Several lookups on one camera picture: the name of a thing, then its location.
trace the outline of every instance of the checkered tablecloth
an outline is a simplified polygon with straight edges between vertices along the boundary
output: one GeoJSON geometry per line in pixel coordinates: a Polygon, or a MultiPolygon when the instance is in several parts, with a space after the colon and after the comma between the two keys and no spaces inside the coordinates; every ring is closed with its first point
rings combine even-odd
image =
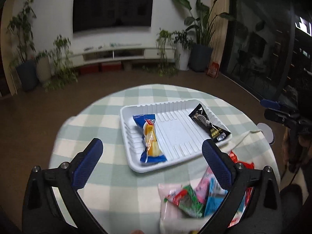
{"type": "MultiPolygon", "coordinates": [[[[208,106],[235,136],[257,130],[241,111],[225,101],[197,90],[172,85],[143,85],[104,97],[70,118],[61,127],[54,145],[50,168],[70,162],[94,138],[102,140],[104,152],[85,188],[78,191],[93,216],[108,233],[130,233],[141,229],[159,233],[159,183],[188,183],[195,186],[204,174],[203,157],[150,173],[135,173],[127,165],[121,133],[120,109],[126,105],[150,104],[197,98],[208,106]]],[[[250,134],[234,152],[241,161],[262,169],[270,165],[280,177],[273,152],[262,133],[250,134]]],[[[74,225],[57,189],[54,189],[66,221],[74,225]]]]}

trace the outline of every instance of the brown floor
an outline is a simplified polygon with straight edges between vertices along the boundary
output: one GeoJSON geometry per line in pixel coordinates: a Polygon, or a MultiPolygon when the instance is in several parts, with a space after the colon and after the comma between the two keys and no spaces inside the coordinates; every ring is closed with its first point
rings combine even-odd
{"type": "Polygon", "coordinates": [[[0,101],[0,205],[18,227],[31,168],[48,167],[54,139],[63,122],[99,98],[140,84],[163,83],[200,90],[235,106],[256,124],[267,123],[276,135],[272,148],[279,169],[283,168],[280,145],[284,128],[266,121],[259,102],[222,75],[213,79],[203,73],[183,71],[168,78],[133,70],[90,74],[78,80],[64,90],[46,93],[38,87],[0,101]]]}

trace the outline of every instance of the tray rim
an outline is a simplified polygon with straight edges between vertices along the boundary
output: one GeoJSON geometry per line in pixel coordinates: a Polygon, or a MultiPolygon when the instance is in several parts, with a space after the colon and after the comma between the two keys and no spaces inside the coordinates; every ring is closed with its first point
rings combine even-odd
{"type": "MultiPolygon", "coordinates": [[[[174,166],[176,164],[179,164],[179,163],[182,163],[182,162],[186,162],[186,161],[189,161],[191,159],[194,159],[200,155],[202,155],[202,152],[199,151],[197,153],[194,153],[190,158],[187,158],[187,159],[178,159],[176,160],[174,163],[172,162],[161,162],[161,163],[158,163],[156,165],[150,165],[150,166],[146,166],[146,167],[138,167],[134,161],[132,160],[132,157],[131,157],[131,153],[130,153],[130,149],[127,147],[126,145],[126,140],[125,138],[127,137],[126,135],[126,131],[125,131],[125,126],[124,126],[124,117],[123,117],[123,110],[126,109],[126,108],[129,108],[129,107],[139,107],[139,106],[144,106],[144,105],[158,105],[158,104],[166,104],[166,103],[176,103],[176,102],[185,102],[185,101],[190,101],[190,100],[197,100],[200,104],[202,104],[202,106],[207,109],[208,106],[205,105],[201,100],[197,99],[197,98],[188,98],[188,99],[182,99],[182,100],[177,100],[177,101],[164,101],[164,102],[156,102],[156,103],[149,103],[149,104],[139,104],[139,105],[127,105],[127,106],[123,106],[121,109],[120,109],[120,118],[121,118],[121,131],[122,131],[122,137],[123,137],[123,141],[124,141],[124,147],[125,147],[125,151],[126,151],[126,156],[127,156],[127,162],[128,162],[128,165],[129,167],[137,172],[137,173],[147,173],[147,172],[151,172],[151,171],[155,171],[155,170],[159,170],[161,168],[165,168],[165,167],[169,167],[169,166],[174,166]]],[[[230,136],[226,139],[227,142],[224,143],[227,144],[229,141],[232,140],[232,132],[228,129],[228,127],[226,125],[224,125],[225,128],[231,133],[230,136]]]]}

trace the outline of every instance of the plant pot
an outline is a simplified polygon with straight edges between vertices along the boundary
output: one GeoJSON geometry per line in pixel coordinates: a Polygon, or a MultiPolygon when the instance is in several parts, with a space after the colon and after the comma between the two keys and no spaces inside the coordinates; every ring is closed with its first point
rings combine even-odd
{"type": "Polygon", "coordinates": [[[179,64],[176,64],[177,69],[179,70],[188,70],[188,60],[190,58],[191,51],[186,49],[184,50],[182,45],[177,44],[177,52],[180,54],[179,64]]]}
{"type": "Polygon", "coordinates": [[[194,44],[190,55],[189,67],[195,72],[204,72],[208,67],[212,52],[213,48],[211,47],[194,44]]]}
{"type": "Polygon", "coordinates": [[[24,91],[34,89],[38,84],[35,61],[28,60],[16,67],[24,91]]]}
{"type": "Polygon", "coordinates": [[[48,57],[43,57],[38,61],[36,73],[41,84],[44,84],[51,79],[51,68],[48,57]]]}

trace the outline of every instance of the bolt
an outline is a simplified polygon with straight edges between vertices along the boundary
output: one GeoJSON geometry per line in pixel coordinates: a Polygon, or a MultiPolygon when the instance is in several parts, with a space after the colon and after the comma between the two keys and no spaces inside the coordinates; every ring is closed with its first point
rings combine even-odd
{"type": "Polygon", "coordinates": [[[69,167],[69,163],[68,162],[63,162],[63,163],[60,164],[60,167],[62,169],[67,169],[69,167]]]}
{"type": "Polygon", "coordinates": [[[268,172],[268,173],[271,173],[273,171],[272,167],[271,166],[266,166],[264,167],[264,169],[268,172]]]}
{"type": "Polygon", "coordinates": [[[40,170],[40,166],[35,166],[35,167],[32,169],[32,171],[33,171],[34,173],[38,172],[39,170],[40,170]]]}
{"type": "Polygon", "coordinates": [[[236,166],[237,166],[237,168],[240,169],[240,170],[241,170],[241,169],[244,169],[244,167],[245,167],[242,163],[236,163],[236,166]]]}

